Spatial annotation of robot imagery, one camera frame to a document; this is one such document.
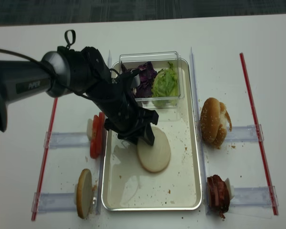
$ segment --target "purple cabbage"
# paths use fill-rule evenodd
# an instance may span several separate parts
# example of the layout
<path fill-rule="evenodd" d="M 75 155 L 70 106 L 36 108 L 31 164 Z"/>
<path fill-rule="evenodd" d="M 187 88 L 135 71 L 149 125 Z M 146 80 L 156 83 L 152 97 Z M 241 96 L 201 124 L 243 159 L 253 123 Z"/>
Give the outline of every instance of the purple cabbage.
<path fill-rule="evenodd" d="M 153 69 L 153 64 L 149 61 L 143 65 L 137 67 L 140 69 L 140 85 L 133 89 L 133 94 L 135 98 L 147 98 L 153 95 L 152 86 L 153 81 L 157 75 L 157 72 Z M 131 69 L 126 69 L 126 67 L 121 64 L 121 69 L 123 73 L 130 71 Z"/>

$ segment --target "clear plastic box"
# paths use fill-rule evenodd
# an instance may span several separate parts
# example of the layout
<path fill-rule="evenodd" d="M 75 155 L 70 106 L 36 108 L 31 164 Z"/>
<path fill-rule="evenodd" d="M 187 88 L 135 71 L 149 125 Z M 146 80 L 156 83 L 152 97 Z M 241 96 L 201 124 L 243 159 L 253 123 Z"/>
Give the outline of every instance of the clear plastic box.
<path fill-rule="evenodd" d="M 177 52 L 125 54 L 120 56 L 119 62 L 114 64 L 113 68 L 121 73 L 121 63 L 123 63 L 127 69 L 130 69 L 137 68 L 139 65 L 145 64 L 148 61 L 152 62 L 153 68 L 157 72 L 159 72 L 161 69 L 169 68 L 168 62 L 174 65 L 174 70 L 177 73 L 178 77 L 177 96 L 136 98 L 137 103 L 149 109 L 176 107 L 178 100 L 184 97 L 181 58 L 179 57 Z"/>

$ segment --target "red stripe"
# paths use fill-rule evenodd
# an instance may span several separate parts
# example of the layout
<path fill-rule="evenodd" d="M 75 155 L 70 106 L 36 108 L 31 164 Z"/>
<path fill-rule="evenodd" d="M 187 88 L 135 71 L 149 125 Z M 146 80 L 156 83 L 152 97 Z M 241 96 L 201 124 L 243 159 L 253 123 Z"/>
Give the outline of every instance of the red stripe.
<path fill-rule="evenodd" d="M 48 135 L 48 138 L 51 136 L 51 132 L 52 132 L 52 128 L 53 128 L 55 111 L 56 111 L 56 105 L 57 105 L 57 98 L 54 99 L 54 103 L 53 103 L 52 114 L 51 114 L 49 129 L 48 129 L 48 134 L 50 134 L 50 135 Z M 40 192 L 41 192 L 41 186 L 42 186 L 44 169 L 46 167 L 48 150 L 49 150 L 48 148 L 45 148 L 44 152 L 43 152 L 43 159 L 42 159 L 42 164 L 41 164 L 41 169 L 40 169 L 40 174 L 39 174 L 39 181 L 38 181 L 38 186 L 37 186 L 37 191 L 36 191 L 37 192 L 37 196 L 36 196 L 37 199 L 39 199 L 39 195 L 40 195 Z M 36 211 L 33 212 L 31 221 L 35 221 L 36 220 L 38 201 L 36 201 L 36 206 L 35 207 L 36 207 Z"/>
<path fill-rule="evenodd" d="M 240 56 L 240 61 L 242 63 L 242 67 L 243 67 L 243 72 L 244 72 L 245 82 L 246 82 L 248 96 L 249 96 L 249 100 L 250 100 L 254 124 L 259 125 L 255 106 L 254 106 L 254 102 L 253 102 L 253 96 L 252 96 L 251 86 L 250 86 L 248 72 L 247 72 L 247 68 L 246 68 L 246 63 L 245 63 L 245 59 L 244 59 L 244 54 L 240 53 L 239 56 Z M 269 186 L 269 193 L 270 193 L 271 202 L 272 202 L 273 214 L 275 216 L 278 216 L 278 209 L 277 209 L 277 204 L 276 204 L 276 200 L 274 197 L 274 190 L 273 190 L 272 182 L 271 182 L 271 178 L 270 178 L 270 172 L 269 172 L 268 163 L 267 163 L 267 159 L 266 159 L 264 144 L 262 141 L 259 141 L 258 143 L 259 143 L 259 148 L 261 150 L 261 155 L 262 155 L 262 160 L 263 160 L 263 164 L 264 164 L 264 170 L 265 170 L 267 184 Z"/>

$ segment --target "top bun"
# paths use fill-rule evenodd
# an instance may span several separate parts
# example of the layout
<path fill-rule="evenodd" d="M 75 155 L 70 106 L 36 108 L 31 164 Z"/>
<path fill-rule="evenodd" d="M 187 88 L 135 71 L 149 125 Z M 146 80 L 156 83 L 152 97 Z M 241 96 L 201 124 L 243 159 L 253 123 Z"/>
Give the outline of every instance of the top bun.
<path fill-rule="evenodd" d="M 231 119 L 225 105 L 215 98 L 208 98 L 200 116 L 203 140 L 220 147 L 227 135 L 227 121 L 230 124 L 230 131 L 232 131 Z"/>

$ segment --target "white tray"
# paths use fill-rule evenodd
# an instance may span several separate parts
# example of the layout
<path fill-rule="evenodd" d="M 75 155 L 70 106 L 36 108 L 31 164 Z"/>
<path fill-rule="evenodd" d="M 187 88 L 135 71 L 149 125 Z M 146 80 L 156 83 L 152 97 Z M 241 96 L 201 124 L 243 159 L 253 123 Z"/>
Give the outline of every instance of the white tray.
<path fill-rule="evenodd" d="M 157 127 L 166 133 L 172 151 L 164 171 L 144 170 L 136 146 L 108 132 L 102 180 L 102 202 L 108 210 L 194 210 L 202 202 L 189 66 L 181 63 L 184 98 L 176 108 L 156 110 Z"/>

